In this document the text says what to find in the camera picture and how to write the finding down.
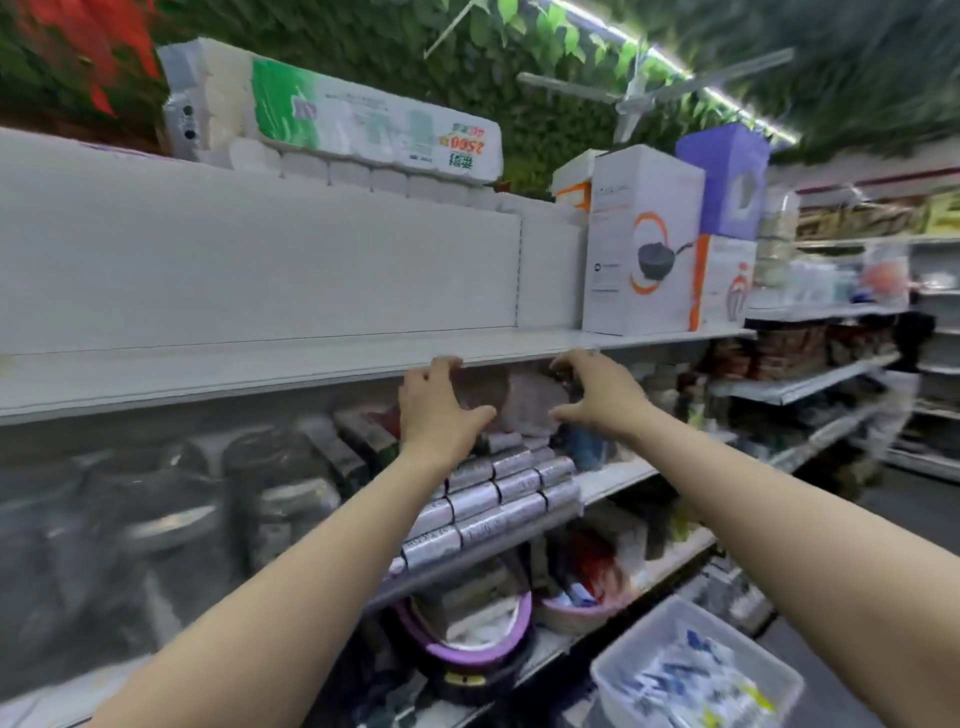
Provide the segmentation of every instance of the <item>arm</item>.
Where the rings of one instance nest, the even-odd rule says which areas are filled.
[[[585,390],[554,416],[657,468],[888,725],[956,725],[960,558],[670,417],[602,354],[577,350],[554,366],[572,367]]]
[[[417,514],[496,414],[465,411],[456,359],[400,387],[398,459],[210,609],[96,712],[91,728],[296,728]]]

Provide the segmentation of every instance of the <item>ceiling fan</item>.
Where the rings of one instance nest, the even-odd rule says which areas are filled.
[[[539,86],[551,91],[578,96],[582,99],[597,101],[601,104],[611,104],[616,106],[616,112],[619,114],[616,121],[616,130],[613,132],[614,144],[625,144],[630,140],[634,133],[636,124],[644,112],[653,108],[657,101],[673,101],[679,99],[688,93],[698,91],[707,86],[721,85],[732,79],[738,79],[743,76],[750,76],[764,71],[767,68],[789,63],[794,58],[793,48],[784,48],[775,53],[768,53],[765,56],[757,56],[749,61],[734,63],[726,68],[713,73],[707,73],[703,76],[691,76],[679,83],[663,85],[653,91],[647,92],[647,77],[641,70],[643,58],[637,56],[634,60],[634,77],[627,84],[627,90],[623,96],[610,93],[602,88],[593,86],[572,84],[559,79],[551,79],[546,76],[537,76],[532,73],[518,73],[516,79],[527,85]]]

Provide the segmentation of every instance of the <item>forearm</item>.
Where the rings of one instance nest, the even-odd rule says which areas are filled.
[[[445,473],[401,454],[161,650],[91,728],[295,728]]]
[[[650,406],[629,443],[891,725],[955,720],[960,559]]]

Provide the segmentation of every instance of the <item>floor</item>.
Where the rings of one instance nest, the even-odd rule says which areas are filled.
[[[934,544],[960,554],[960,485],[888,468],[883,484],[860,504]],[[788,728],[883,728],[784,620],[777,619],[759,643],[806,680],[806,690]]]

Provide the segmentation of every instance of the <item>purple box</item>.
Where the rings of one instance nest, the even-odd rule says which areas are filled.
[[[737,122],[682,136],[677,158],[707,173],[700,232],[756,240],[769,142]]]

